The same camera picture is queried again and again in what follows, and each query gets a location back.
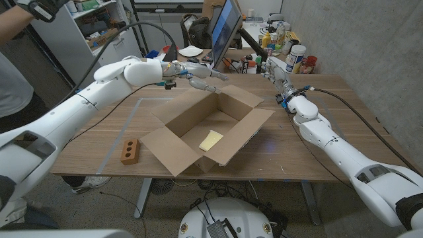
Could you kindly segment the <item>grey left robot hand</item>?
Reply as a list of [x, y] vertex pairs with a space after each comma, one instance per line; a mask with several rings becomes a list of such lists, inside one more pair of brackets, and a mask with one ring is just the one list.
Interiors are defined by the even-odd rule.
[[192, 63], [189, 61], [180, 62], [161, 62], [162, 67], [162, 79], [167, 83], [173, 83], [178, 78], [185, 77], [189, 84], [199, 90], [209, 91], [212, 93], [220, 94], [221, 90], [208, 85], [206, 82], [199, 79], [205, 79], [206, 77], [216, 77], [222, 81], [227, 81], [229, 78], [219, 71], [209, 69], [208, 67], [200, 63]]

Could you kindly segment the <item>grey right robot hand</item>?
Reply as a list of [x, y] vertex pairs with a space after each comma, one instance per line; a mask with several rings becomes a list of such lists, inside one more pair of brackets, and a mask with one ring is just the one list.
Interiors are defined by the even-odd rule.
[[261, 75], [275, 86], [276, 90], [286, 101], [295, 96], [297, 89], [292, 85], [289, 74], [275, 61], [268, 58], [261, 63], [261, 70]]

